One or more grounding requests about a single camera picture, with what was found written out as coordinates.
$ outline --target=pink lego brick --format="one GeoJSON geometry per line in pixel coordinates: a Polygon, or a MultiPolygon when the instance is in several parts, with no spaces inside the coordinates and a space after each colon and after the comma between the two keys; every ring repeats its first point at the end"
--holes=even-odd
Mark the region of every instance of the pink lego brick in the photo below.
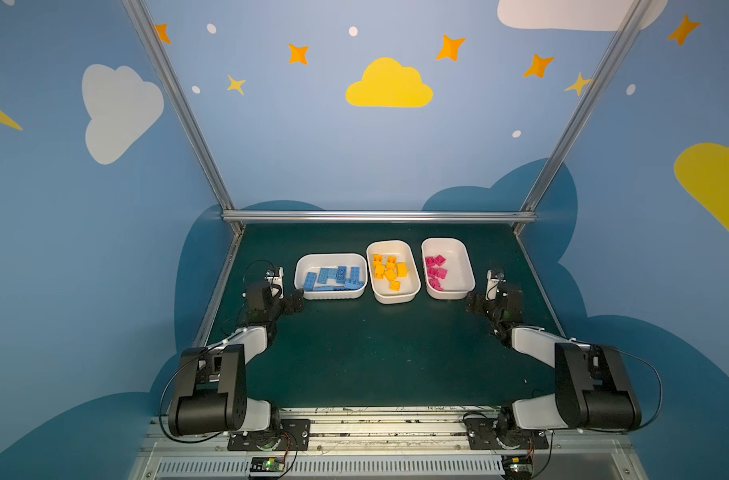
{"type": "Polygon", "coordinates": [[[432,287],[432,288],[433,288],[434,290],[439,290],[440,292],[444,292],[444,291],[445,291],[445,289],[443,289],[443,288],[442,288],[442,287],[440,286],[440,284],[439,284],[439,280],[437,280],[437,279],[435,279],[435,278],[431,278],[431,279],[429,279],[429,280],[428,280],[428,284],[429,284],[429,285],[431,285],[431,287],[432,287]]]}

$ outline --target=black cable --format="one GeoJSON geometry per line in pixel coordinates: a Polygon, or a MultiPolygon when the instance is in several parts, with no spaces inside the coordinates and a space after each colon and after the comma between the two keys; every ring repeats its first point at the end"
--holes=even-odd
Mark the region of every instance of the black cable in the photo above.
{"type": "Polygon", "coordinates": [[[279,480],[280,478],[284,477],[285,475],[287,475],[290,472],[290,470],[292,470],[292,467],[295,466],[295,459],[298,458],[298,441],[295,440],[295,436],[291,432],[287,432],[287,433],[292,437],[293,443],[295,444],[295,456],[292,457],[292,465],[290,466],[290,468],[285,469],[282,472],[282,475],[279,475],[277,477],[277,480],[279,480]]]}
{"type": "Polygon", "coordinates": [[[635,432],[635,431],[637,431],[637,430],[641,430],[642,428],[645,428],[645,427],[646,427],[646,426],[648,426],[649,424],[653,423],[653,421],[654,421],[654,420],[655,420],[656,418],[658,418],[658,414],[660,414],[660,409],[661,409],[661,407],[663,406],[663,380],[661,380],[661,379],[660,379],[660,373],[658,373],[658,369],[656,369],[656,368],[655,368],[655,367],[653,366],[653,364],[652,364],[652,363],[650,363],[650,362],[648,362],[647,360],[644,360],[644,359],[640,359],[640,358],[639,358],[638,356],[636,356],[636,355],[632,355],[632,354],[630,354],[630,353],[628,353],[628,352],[625,352],[625,351],[622,351],[622,350],[619,350],[619,349],[615,348],[614,346],[609,346],[609,347],[607,347],[607,348],[613,349],[613,350],[615,350],[615,351],[616,351],[616,352],[618,352],[618,353],[622,353],[623,355],[627,355],[627,356],[630,356],[630,357],[631,357],[631,358],[633,358],[633,359],[637,359],[637,360],[639,360],[640,362],[643,362],[643,363],[647,364],[647,366],[648,366],[648,367],[650,367],[651,369],[653,369],[653,371],[655,372],[655,376],[656,376],[656,377],[657,377],[657,379],[658,379],[658,389],[659,389],[659,395],[658,395],[658,408],[656,408],[656,411],[655,411],[655,413],[653,414],[653,416],[652,416],[652,417],[650,417],[650,420],[648,420],[648,421],[644,422],[644,423],[643,423],[642,425],[640,425],[640,426],[639,426],[638,428],[635,428],[635,429],[633,429],[633,430],[626,430],[626,429],[623,429],[623,430],[602,430],[602,429],[599,429],[599,428],[585,428],[585,429],[586,429],[586,430],[591,430],[592,432],[606,432],[606,433],[635,432]]]}
{"type": "Polygon", "coordinates": [[[536,476],[543,473],[543,470],[545,470],[546,467],[549,466],[549,462],[551,462],[551,449],[552,448],[554,448],[554,431],[553,430],[551,431],[551,440],[549,440],[549,456],[548,456],[548,458],[546,458],[546,463],[543,464],[543,468],[541,469],[540,472],[538,472],[535,475],[530,477],[530,480],[533,480],[533,478],[535,478],[536,476]]]}
{"type": "Polygon", "coordinates": [[[173,438],[170,434],[167,433],[167,430],[165,430],[165,426],[162,423],[162,407],[164,406],[164,402],[165,402],[165,394],[167,393],[167,389],[170,387],[170,384],[172,383],[172,380],[175,379],[175,377],[177,377],[177,375],[180,372],[182,372],[183,369],[185,369],[187,366],[191,365],[192,362],[198,361],[203,356],[205,356],[210,350],[216,348],[216,346],[219,346],[219,345],[220,345],[220,342],[218,342],[214,346],[211,346],[210,348],[208,348],[204,352],[200,353],[198,356],[195,356],[191,360],[188,360],[188,362],[186,363],[186,365],[180,367],[178,369],[178,371],[175,372],[175,374],[169,379],[169,381],[167,382],[167,385],[165,386],[165,389],[162,391],[162,398],[159,399],[159,411],[158,411],[158,416],[157,416],[158,417],[158,420],[159,420],[159,427],[162,429],[162,433],[165,434],[165,437],[169,438],[170,440],[172,440],[174,442],[177,442],[177,443],[202,443],[202,442],[207,442],[208,440],[212,440],[213,438],[215,438],[216,436],[218,436],[218,435],[220,435],[222,433],[222,432],[217,432],[217,433],[215,433],[215,434],[213,434],[213,435],[211,435],[211,436],[209,436],[207,438],[202,438],[202,439],[199,439],[199,440],[191,440],[191,441],[178,440],[177,438],[173,438]]]}
{"type": "MultiPolygon", "coordinates": [[[[247,300],[245,299],[242,302],[242,306],[239,307],[239,312],[236,314],[236,317],[234,317],[236,319],[236,325],[234,326],[234,330],[236,330],[236,329],[239,328],[239,316],[242,315],[242,309],[244,308],[244,304],[246,302],[247,302],[247,300]]],[[[225,336],[231,335],[231,333],[226,333],[226,331],[223,329],[223,326],[225,326],[225,324],[228,323],[229,320],[231,320],[231,319],[227,319],[225,322],[221,323],[221,327],[220,327],[221,328],[221,333],[223,333],[223,335],[225,335],[225,336]]]]}
{"type": "Polygon", "coordinates": [[[257,264],[258,262],[265,262],[266,264],[271,265],[271,268],[272,268],[272,270],[271,270],[272,271],[271,280],[272,281],[269,282],[269,283],[274,283],[274,278],[276,278],[276,276],[279,274],[279,272],[276,270],[276,267],[274,266],[274,264],[272,264],[268,260],[264,260],[263,258],[259,258],[257,260],[253,260],[252,262],[250,262],[249,264],[247,264],[247,266],[244,268],[244,273],[242,273],[242,288],[244,288],[244,290],[247,290],[247,283],[245,283],[245,280],[244,280],[246,278],[246,276],[247,276],[247,270],[249,270],[249,268],[253,264],[257,264]]]}

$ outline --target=orange star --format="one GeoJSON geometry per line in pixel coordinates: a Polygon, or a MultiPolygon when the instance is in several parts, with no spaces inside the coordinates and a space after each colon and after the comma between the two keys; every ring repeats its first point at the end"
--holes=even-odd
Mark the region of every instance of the orange star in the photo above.
{"type": "Polygon", "coordinates": [[[689,18],[687,18],[687,15],[685,15],[685,19],[682,20],[682,23],[679,24],[677,27],[677,30],[674,31],[667,40],[676,40],[679,46],[681,47],[683,43],[685,43],[685,39],[687,38],[687,35],[693,32],[697,27],[699,27],[699,23],[691,22],[689,18]]]}
{"type": "Polygon", "coordinates": [[[445,44],[442,45],[442,51],[439,52],[439,55],[437,56],[437,60],[441,60],[442,58],[449,58],[453,62],[458,61],[458,48],[461,47],[461,44],[466,41],[465,38],[459,38],[457,40],[453,40],[452,38],[442,35],[445,37],[445,44]]]}
{"type": "Polygon", "coordinates": [[[308,65],[306,63],[306,51],[308,50],[308,47],[296,47],[292,43],[290,44],[290,63],[296,63],[300,62],[304,65],[308,65]]]}
{"type": "Polygon", "coordinates": [[[525,72],[523,77],[529,77],[530,75],[537,75],[541,78],[543,78],[543,74],[546,72],[546,67],[549,66],[549,63],[554,59],[554,57],[551,58],[541,58],[538,55],[533,56],[533,66],[530,67],[530,70],[525,72]]]}
{"type": "Polygon", "coordinates": [[[159,40],[165,43],[172,44],[170,37],[167,36],[167,24],[154,25],[156,27],[156,33],[159,34],[159,40]]]}

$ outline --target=white plastic bin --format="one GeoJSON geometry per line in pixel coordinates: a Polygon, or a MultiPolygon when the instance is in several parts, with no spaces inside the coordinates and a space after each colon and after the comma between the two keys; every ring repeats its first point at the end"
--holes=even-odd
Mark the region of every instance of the white plastic bin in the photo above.
{"type": "Polygon", "coordinates": [[[460,300],[471,292],[477,282],[474,280],[474,271],[471,269],[471,260],[468,258],[466,246],[455,238],[427,238],[421,244],[421,262],[426,279],[426,290],[437,300],[460,300]],[[428,268],[426,257],[442,255],[446,262],[441,266],[447,270],[447,278],[439,279],[444,292],[436,290],[428,284],[428,268]]]}
{"type": "MultiPolygon", "coordinates": [[[[360,254],[311,254],[302,257],[295,265],[295,288],[303,288],[306,281],[306,274],[313,272],[319,278],[319,270],[324,268],[338,268],[347,266],[346,277],[351,274],[351,267],[359,267],[359,281],[364,285],[358,290],[335,290],[331,292],[303,292],[306,300],[340,300],[347,298],[359,298],[365,292],[367,286],[367,262],[360,254]]],[[[337,285],[334,280],[327,283],[328,286],[337,285]]]]}
{"type": "Polygon", "coordinates": [[[372,279],[372,291],[378,302],[387,305],[409,302],[421,291],[421,275],[418,274],[412,249],[402,240],[384,240],[370,244],[367,247],[367,264],[372,279]],[[375,268],[373,267],[375,255],[383,255],[383,264],[386,264],[388,256],[396,256],[399,264],[408,264],[408,275],[397,279],[401,283],[398,292],[391,290],[388,280],[375,278],[375,268]]]}

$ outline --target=blue wall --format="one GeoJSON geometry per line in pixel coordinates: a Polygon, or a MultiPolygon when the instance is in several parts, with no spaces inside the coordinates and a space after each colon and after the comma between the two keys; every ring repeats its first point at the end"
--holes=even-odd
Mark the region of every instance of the blue wall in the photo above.
{"type": "MultiPolygon", "coordinates": [[[[674,172],[701,143],[729,147],[729,1],[672,0],[639,34],[522,234],[567,335],[660,370],[661,417],[632,434],[652,480],[714,477],[695,451],[729,472],[729,230],[674,172]],[[667,38],[686,14],[701,25],[679,46],[667,38]]],[[[647,418],[654,376],[627,365],[647,418]]]]}
{"type": "Polygon", "coordinates": [[[147,4],[235,206],[251,209],[519,210],[534,169],[509,197],[473,190],[549,155],[578,101],[565,89],[613,35],[512,28],[496,2],[147,4]],[[466,39],[456,62],[437,61],[443,35],[466,39]],[[308,64],[290,64],[288,44],[308,46],[308,64]],[[554,60],[523,77],[534,54],[554,60]],[[348,86],[382,57],[416,68],[431,102],[350,104],[348,86]]]}
{"type": "Polygon", "coordinates": [[[121,2],[7,3],[0,478],[125,478],[232,232],[166,98],[113,163],[88,150],[89,66],[159,85],[121,2]]]}

